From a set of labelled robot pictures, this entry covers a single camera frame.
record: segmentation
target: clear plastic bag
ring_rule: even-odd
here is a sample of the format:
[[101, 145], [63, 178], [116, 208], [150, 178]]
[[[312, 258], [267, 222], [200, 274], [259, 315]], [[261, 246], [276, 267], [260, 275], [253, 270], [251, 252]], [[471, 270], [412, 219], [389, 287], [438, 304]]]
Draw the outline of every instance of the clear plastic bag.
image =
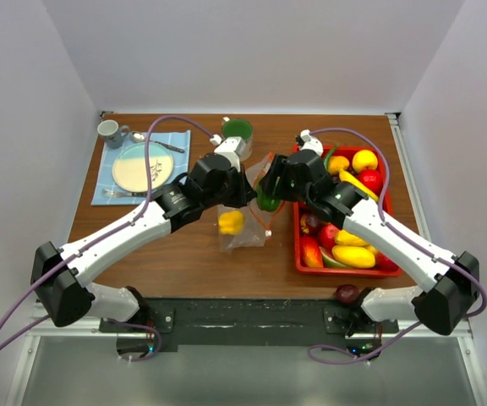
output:
[[[272, 153], [265, 156], [265, 158], [246, 170], [246, 176], [253, 186], [257, 188], [259, 180], [266, 175], [270, 169], [271, 161], [274, 155]], [[261, 210], [253, 199], [246, 207], [241, 209], [234, 209], [232, 207], [218, 206], [217, 219], [224, 213], [231, 211], [239, 211], [243, 215], [243, 227], [239, 233], [235, 235], [224, 234], [219, 232], [219, 241], [221, 250], [233, 250], [238, 247], [262, 247], [266, 240], [271, 237], [271, 223], [273, 218], [282, 209], [283, 203], [279, 205], [274, 212]]]

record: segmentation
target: gray floor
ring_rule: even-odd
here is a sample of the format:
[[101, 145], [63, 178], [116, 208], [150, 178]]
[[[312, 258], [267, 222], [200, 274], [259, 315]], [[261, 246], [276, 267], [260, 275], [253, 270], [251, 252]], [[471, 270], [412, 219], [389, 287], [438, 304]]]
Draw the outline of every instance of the gray floor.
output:
[[[323, 353], [329, 357], [342, 357]], [[371, 365], [295, 347], [185, 346], [118, 363], [113, 337], [44, 337], [23, 405], [474, 405], [455, 338], [404, 338]]]

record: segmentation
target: white enclosure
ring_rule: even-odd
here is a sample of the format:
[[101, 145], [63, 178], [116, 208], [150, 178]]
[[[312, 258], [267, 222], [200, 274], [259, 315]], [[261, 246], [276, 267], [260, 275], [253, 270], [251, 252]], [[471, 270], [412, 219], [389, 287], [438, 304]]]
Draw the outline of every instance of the white enclosure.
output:
[[44, 0], [103, 110], [398, 112], [462, 0]]
[[402, 112], [433, 240], [487, 287], [487, 0], [0, 0], [0, 316], [68, 237], [100, 110]]
[[[95, 107], [42, 4], [0, 0], [0, 317], [28, 287], [35, 247], [68, 237], [95, 121]], [[22, 327], [30, 313], [22, 307], [3, 335]], [[0, 404], [20, 344], [0, 353]]]
[[[435, 242], [475, 254], [487, 289], [487, 1], [464, 3], [402, 128]], [[487, 379], [487, 311], [471, 324]]]

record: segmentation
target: fork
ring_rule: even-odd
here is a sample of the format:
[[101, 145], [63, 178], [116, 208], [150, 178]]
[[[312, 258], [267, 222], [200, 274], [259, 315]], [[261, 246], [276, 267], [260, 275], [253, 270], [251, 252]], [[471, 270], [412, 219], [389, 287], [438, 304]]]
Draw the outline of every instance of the fork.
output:
[[102, 193], [106, 197], [146, 197], [147, 192], [120, 192], [118, 190], [103, 189]]

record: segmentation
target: mug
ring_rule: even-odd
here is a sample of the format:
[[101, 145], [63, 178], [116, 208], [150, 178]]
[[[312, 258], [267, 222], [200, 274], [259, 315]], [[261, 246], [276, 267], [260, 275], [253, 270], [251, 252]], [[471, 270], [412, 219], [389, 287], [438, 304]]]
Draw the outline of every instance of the mug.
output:
[[123, 145], [123, 138], [125, 138], [131, 129], [128, 125], [122, 125], [121, 127], [119, 124], [114, 120], [105, 120], [102, 121], [97, 126], [97, 133], [105, 141], [105, 144], [108, 147], [116, 149]]
[[253, 149], [253, 127], [247, 120], [241, 118], [223, 118], [221, 133], [225, 138], [240, 137], [245, 141], [245, 148], [240, 156], [240, 161], [245, 161], [251, 156]]

